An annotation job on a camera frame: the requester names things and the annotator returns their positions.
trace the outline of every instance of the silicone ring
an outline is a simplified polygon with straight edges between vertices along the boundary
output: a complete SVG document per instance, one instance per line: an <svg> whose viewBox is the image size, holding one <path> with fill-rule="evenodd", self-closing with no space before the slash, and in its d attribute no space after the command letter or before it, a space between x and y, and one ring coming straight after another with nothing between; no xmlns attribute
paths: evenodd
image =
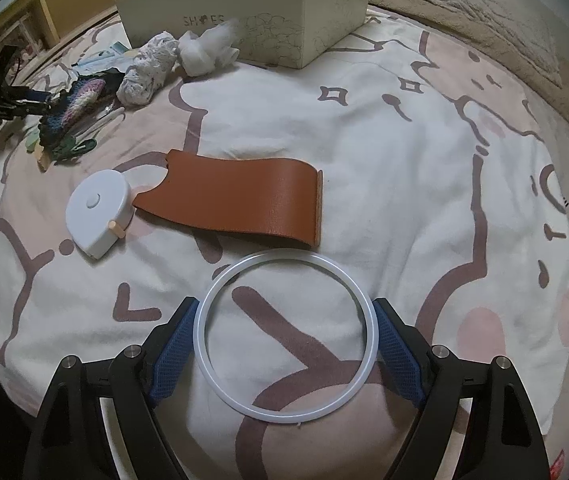
<svg viewBox="0 0 569 480"><path fill-rule="evenodd" d="M367 327L367 345L365 346L365 355L363 356L362 363L358 368L356 375L351 382L347 384L346 389L334 399L332 399L325 406L303 412L274 412L273 410L263 410L255 406L245 406L236 399L233 399L220 385L220 380L213 370L209 355L206 350L204 341L204 326L206 324L209 309L212 306L213 300L222 290L229 280L241 273L243 270L250 269L266 262L273 262L274 260L298 260L308 264L321 267L327 270L335 279L341 282L356 298L356 303L360 306L365 315L365 325ZM229 267L222 272L218 278L213 282L213 285L207 292L204 300L198 306L196 311L196 319L194 320L194 352L196 361L200 370L204 374L209 385L213 388L215 393L234 410L243 413L244 415L266 422L277 422L280 424L298 424L299 422L307 422L314 420L321 416L337 410L343 406L349 399L351 399L358 390L365 384L369 373L373 368L373 364L378 352L378 321L373 309L371 300L360 290L351 277L344 272L338 265L332 262L325 256L310 253L308 251L298 249L273 249L262 251L260 253L252 254L239 261L237 264Z"/></svg>

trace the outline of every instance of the white tissue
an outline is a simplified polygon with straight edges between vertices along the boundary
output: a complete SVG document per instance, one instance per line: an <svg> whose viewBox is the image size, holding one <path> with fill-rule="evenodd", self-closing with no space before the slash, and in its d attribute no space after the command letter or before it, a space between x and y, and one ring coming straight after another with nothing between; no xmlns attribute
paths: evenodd
<svg viewBox="0 0 569 480"><path fill-rule="evenodd" d="M123 106L149 104L178 59L178 40L161 32L140 48L116 95Z"/></svg>
<svg viewBox="0 0 569 480"><path fill-rule="evenodd" d="M178 52L184 71L192 76L213 72L233 63L240 51L231 47L238 38L240 23L237 19L216 25L198 35L191 30L178 40Z"/></svg>

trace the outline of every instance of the bed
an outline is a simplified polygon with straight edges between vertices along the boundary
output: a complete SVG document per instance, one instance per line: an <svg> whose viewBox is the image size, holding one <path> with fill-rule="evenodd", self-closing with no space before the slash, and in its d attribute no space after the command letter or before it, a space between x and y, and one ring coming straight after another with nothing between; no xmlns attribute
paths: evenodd
<svg viewBox="0 0 569 480"><path fill-rule="evenodd" d="M265 247L138 212L126 238L91 261L64 223L83 178L114 169L141 192L162 181L171 149L291 156L324 171L319 251L430 343L485 362L508 355L552 478L569 478L569 25L552 19L550 0L526 0L538 2L527 11L507 0L371 1L363 26L303 70L176 72L75 164L40 173L24 147L36 119L4 124L0 382L18 406L37 413L65 355L99 360L141 343L185 296L201 298L229 264ZM74 62L115 41L127 43L117 15L30 84L68 86ZM338 284L275 264L223 293L207 341L237 397L287 410L351 379L362 330ZM468 410L461 403L439 479L451 478ZM135 478L109 402L103 411L120 476ZM263 424L218 399L192 360L156 412L198 480L383 478L415 416L375 367L336 413L299 428Z"/></svg>

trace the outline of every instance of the beige blanket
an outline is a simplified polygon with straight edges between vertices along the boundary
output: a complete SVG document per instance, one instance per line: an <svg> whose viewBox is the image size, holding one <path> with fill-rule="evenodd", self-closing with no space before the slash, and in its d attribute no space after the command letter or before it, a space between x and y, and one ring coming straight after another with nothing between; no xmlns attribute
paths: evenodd
<svg viewBox="0 0 569 480"><path fill-rule="evenodd" d="M433 25L503 64L569 122L569 62L522 0L370 0Z"/></svg>

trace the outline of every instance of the knitted fabric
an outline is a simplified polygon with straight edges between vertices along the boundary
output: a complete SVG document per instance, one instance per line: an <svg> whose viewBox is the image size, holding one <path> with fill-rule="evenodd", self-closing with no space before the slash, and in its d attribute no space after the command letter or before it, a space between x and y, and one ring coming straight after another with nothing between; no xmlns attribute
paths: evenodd
<svg viewBox="0 0 569 480"><path fill-rule="evenodd" d="M39 124L40 144L58 146L69 129L99 101L112 98L122 82L122 74L100 73L80 76L67 92L63 90Z"/></svg>

